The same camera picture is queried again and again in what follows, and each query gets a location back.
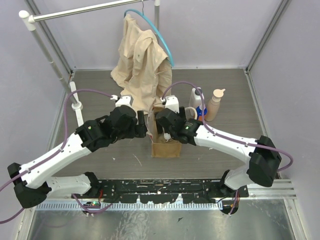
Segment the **green bottle beige cap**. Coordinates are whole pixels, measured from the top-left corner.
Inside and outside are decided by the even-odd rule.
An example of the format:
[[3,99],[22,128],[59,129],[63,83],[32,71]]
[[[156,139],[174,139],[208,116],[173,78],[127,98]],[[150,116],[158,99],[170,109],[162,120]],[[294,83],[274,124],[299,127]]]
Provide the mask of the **green bottle beige cap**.
[[168,143],[168,142],[170,142],[172,140],[172,137],[171,137],[171,135],[169,133],[163,133],[161,137],[162,137],[161,141],[163,143]]

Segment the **brown canvas bag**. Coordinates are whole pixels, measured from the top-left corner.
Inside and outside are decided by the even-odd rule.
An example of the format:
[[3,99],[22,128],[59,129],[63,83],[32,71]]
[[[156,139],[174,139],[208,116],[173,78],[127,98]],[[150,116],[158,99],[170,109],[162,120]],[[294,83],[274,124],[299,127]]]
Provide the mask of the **brown canvas bag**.
[[162,134],[158,134],[155,114],[160,112],[165,108],[154,107],[147,116],[147,133],[151,139],[151,156],[153,158],[178,158],[180,157],[181,149],[183,144],[190,144],[191,135],[185,129],[188,119],[182,129],[178,132],[178,136],[171,136],[172,140],[167,143],[162,142]]

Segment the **blue cap bottle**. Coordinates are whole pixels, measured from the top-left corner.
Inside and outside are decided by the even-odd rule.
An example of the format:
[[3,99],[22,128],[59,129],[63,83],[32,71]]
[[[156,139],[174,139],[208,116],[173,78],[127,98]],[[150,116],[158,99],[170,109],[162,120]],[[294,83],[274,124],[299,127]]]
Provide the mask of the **blue cap bottle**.
[[202,121],[205,119],[206,115],[207,115],[207,108],[206,106],[204,106],[204,108],[202,108],[201,105],[199,105],[197,108],[196,108],[196,113],[197,113],[197,120],[198,121]]

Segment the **white bottle black cap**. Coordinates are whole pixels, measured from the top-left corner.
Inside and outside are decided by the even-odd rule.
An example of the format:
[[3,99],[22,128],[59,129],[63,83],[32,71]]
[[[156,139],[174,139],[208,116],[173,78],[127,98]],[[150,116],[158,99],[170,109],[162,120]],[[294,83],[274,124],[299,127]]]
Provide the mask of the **white bottle black cap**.
[[192,88],[188,106],[195,109],[199,107],[202,104],[201,96],[204,99],[204,94],[200,87],[198,87],[197,90]]

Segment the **beige pink bottle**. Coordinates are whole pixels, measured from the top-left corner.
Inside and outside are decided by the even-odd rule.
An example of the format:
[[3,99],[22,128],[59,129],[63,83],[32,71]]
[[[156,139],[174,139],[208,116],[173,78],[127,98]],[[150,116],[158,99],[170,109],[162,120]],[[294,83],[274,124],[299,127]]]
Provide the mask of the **beige pink bottle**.
[[207,114],[205,120],[211,122],[215,119],[221,104],[221,99],[224,96],[225,89],[215,89],[212,93],[211,99],[206,105]]

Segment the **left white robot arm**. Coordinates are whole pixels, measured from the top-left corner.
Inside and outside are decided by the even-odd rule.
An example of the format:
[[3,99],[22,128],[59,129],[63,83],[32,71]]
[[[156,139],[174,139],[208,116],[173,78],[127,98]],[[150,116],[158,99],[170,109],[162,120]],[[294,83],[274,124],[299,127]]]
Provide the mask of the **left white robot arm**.
[[67,139],[46,154],[25,164],[12,163],[7,170],[14,193],[24,209],[44,202],[47,197],[73,194],[95,198],[101,184],[93,172],[78,176],[54,175],[74,161],[122,139],[144,138],[147,134],[144,112],[127,105],[116,107],[109,115],[87,120]]

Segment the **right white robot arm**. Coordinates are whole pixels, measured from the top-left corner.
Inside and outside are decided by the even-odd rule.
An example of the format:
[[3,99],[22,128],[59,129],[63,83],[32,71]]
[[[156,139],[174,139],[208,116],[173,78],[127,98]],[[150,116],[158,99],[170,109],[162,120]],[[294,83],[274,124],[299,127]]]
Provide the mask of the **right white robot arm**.
[[196,119],[187,119],[183,112],[165,108],[155,115],[157,129],[182,144],[212,148],[241,160],[244,165],[226,170],[220,179],[219,191],[231,197],[249,184],[271,187],[281,163],[270,138],[245,138],[219,131]]

